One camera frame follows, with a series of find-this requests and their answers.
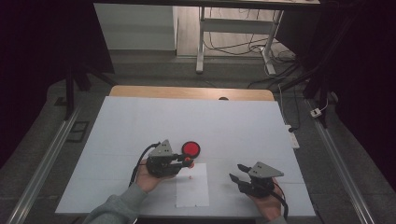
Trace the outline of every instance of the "dark background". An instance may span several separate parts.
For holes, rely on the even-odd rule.
[[[336,112],[396,189],[396,17],[367,1],[332,58]]]
[[[0,165],[46,103],[48,87],[83,64],[114,72],[93,4],[6,1],[0,4]]]

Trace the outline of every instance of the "black cable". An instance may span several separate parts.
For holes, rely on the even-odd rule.
[[[294,97],[293,97],[293,98],[294,98],[294,103],[295,103],[296,109],[297,109],[297,126],[296,126],[296,127],[290,127],[290,128],[289,128],[289,132],[290,132],[290,133],[292,133],[292,132],[294,132],[294,131],[300,129],[300,126],[301,126],[301,120],[300,120],[300,107],[298,106],[298,103],[297,103],[296,86],[294,86],[294,88],[293,88],[293,93],[294,93]],[[291,126],[291,123],[290,123],[290,121],[289,121],[289,118],[288,118],[288,116],[287,116],[287,113],[285,113],[284,116],[285,116],[286,122]]]
[[[254,41],[252,41],[251,43],[257,43],[257,42],[260,42],[260,41],[264,41],[264,40],[266,40],[266,39],[268,39],[268,38],[264,38],[264,39],[259,39],[259,40],[254,40]],[[231,45],[231,46],[226,46],[226,47],[213,47],[213,49],[230,49],[230,48],[235,48],[235,47],[240,47],[240,46],[243,46],[243,45],[246,45],[246,44],[249,44],[250,42],[246,42],[246,43],[242,43],[242,44],[237,44],[237,45]]]
[[[211,7],[211,8],[210,8],[210,11],[209,11],[209,17],[210,17],[210,18],[212,18],[212,9],[213,9],[213,7]],[[259,19],[259,15],[260,15],[260,10],[257,11],[256,20]],[[212,48],[210,48],[210,47],[206,44],[205,41],[203,41],[203,42],[204,42],[205,47],[207,47],[208,49],[217,50],[217,51],[220,51],[220,52],[223,52],[223,53],[227,53],[227,54],[231,54],[231,55],[243,55],[243,54],[248,54],[248,53],[250,53],[250,52],[257,52],[257,51],[254,51],[254,49],[257,49],[257,48],[261,47],[261,45],[258,45],[258,46],[250,46],[250,44],[252,44],[252,43],[257,43],[257,42],[264,41],[264,40],[268,39],[268,38],[264,38],[264,39],[252,41],[253,36],[250,38],[250,41],[247,42],[247,43],[237,44],[237,45],[232,45],[232,46],[227,46],[227,47],[215,47],[215,46],[213,45],[213,42],[212,42],[212,33],[209,32],[209,43],[210,43],[210,46],[212,46]],[[232,52],[230,52],[230,51],[223,50],[223,49],[230,49],[230,48],[235,48],[235,47],[239,47],[239,46],[243,46],[243,45],[248,45],[249,51],[242,52],[242,53],[232,53]]]
[[[274,182],[274,184],[280,189],[280,192],[282,192],[282,195],[283,195],[283,199],[286,201],[286,195],[283,192],[283,189],[277,183]]]
[[[251,49],[251,50],[249,50],[249,51],[242,52],[242,53],[232,53],[232,52],[229,52],[229,51],[226,51],[226,50],[222,50],[222,49],[218,49],[218,48],[210,48],[210,47],[206,44],[205,41],[204,41],[204,45],[205,45],[205,47],[207,47],[208,49],[213,49],[213,50],[221,51],[221,52],[228,53],[228,54],[231,54],[231,55],[243,55],[243,54],[248,54],[248,53],[250,53],[250,52],[252,52],[252,51],[254,50],[254,49]]]
[[[136,179],[137,170],[139,169],[140,162],[142,161],[142,159],[143,159],[143,157],[145,156],[145,154],[146,154],[146,153],[149,151],[149,149],[151,149],[152,147],[157,147],[157,146],[159,146],[159,145],[160,145],[160,142],[159,142],[159,143],[155,143],[155,144],[151,144],[149,147],[147,147],[147,148],[143,151],[142,155],[140,156],[139,160],[137,161],[137,165],[136,165],[136,167],[134,168],[134,171],[132,172],[131,181],[129,182],[129,187],[131,187],[132,183],[134,183],[134,181],[135,181],[135,179]]]
[[[217,88],[217,86],[209,81],[204,81],[204,83],[209,84],[210,86]]]
[[[283,72],[281,72],[281,73],[278,74],[279,77],[269,77],[269,78],[262,79],[262,80],[258,80],[258,81],[252,81],[252,82],[250,82],[250,83],[247,85],[247,89],[249,89],[250,86],[252,86],[253,84],[263,83],[263,82],[266,82],[266,81],[269,81],[269,80],[276,79],[275,82],[271,83],[271,84],[267,87],[267,89],[268,89],[269,87],[273,86],[273,85],[276,84],[277,82],[281,81],[283,78],[289,76],[289,75],[290,75],[292,72],[294,72],[294,70],[297,69],[299,66],[300,66],[300,65],[297,64],[297,63],[294,63],[294,64],[290,65],[290,66],[289,66],[288,68],[286,68]]]
[[[272,195],[274,198],[276,198],[278,201],[280,201],[280,203],[282,203],[283,207],[285,208],[285,210],[283,211],[283,217],[285,218],[285,220],[288,219],[289,206],[288,206],[288,204],[286,203],[286,198],[283,199],[283,198],[282,198],[281,196],[279,196],[277,193],[273,192],[272,190],[266,189],[266,188],[263,187],[263,186],[256,185],[256,184],[253,185],[253,186],[256,187],[256,188],[259,188],[259,189],[264,190],[265,192],[271,194],[271,195]]]
[[[288,59],[288,60],[284,60],[284,59],[282,59],[282,58],[279,56],[281,53],[287,52],[287,51],[291,51],[291,50],[289,50],[289,49],[282,50],[282,51],[280,51],[280,52],[277,54],[277,56],[275,56],[275,55],[274,55],[274,52],[270,49],[270,53],[272,54],[272,55],[270,55],[270,57],[271,57],[271,58],[274,60],[274,62],[276,62],[276,63],[281,63],[281,64],[283,64],[283,63],[297,63],[297,62],[298,62],[297,59]]]

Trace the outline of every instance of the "red disc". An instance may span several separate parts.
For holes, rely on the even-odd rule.
[[[196,142],[186,142],[183,147],[181,147],[181,152],[183,154],[187,154],[193,159],[197,158],[199,153],[201,152],[201,148]]]

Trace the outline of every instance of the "white table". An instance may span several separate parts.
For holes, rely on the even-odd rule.
[[[150,94],[170,90],[148,88]],[[144,148],[164,139],[169,139],[177,153],[187,141],[200,144],[201,154],[195,162],[206,164],[209,206],[176,207],[179,180],[174,178],[150,193],[142,205],[142,216],[259,217],[253,202],[228,176],[248,180],[236,165],[253,166],[256,161],[285,173],[277,180],[287,195],[290,216],[315,215],[277,102],[112,96],[104,101],[56,212],[89,213],[109,195],[123,193]]]

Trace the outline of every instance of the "gray sleeve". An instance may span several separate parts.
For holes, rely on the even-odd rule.
[[[287,222],[286,222],[285,218],[280,216],[272,221],[267,222],[266,224],[287,224]]]
[[[147,198],[147,193],[133,183],[121,196],[111,195],[107,201],[93,209],[84,224],[134,222],[140,213],[140,205]]]

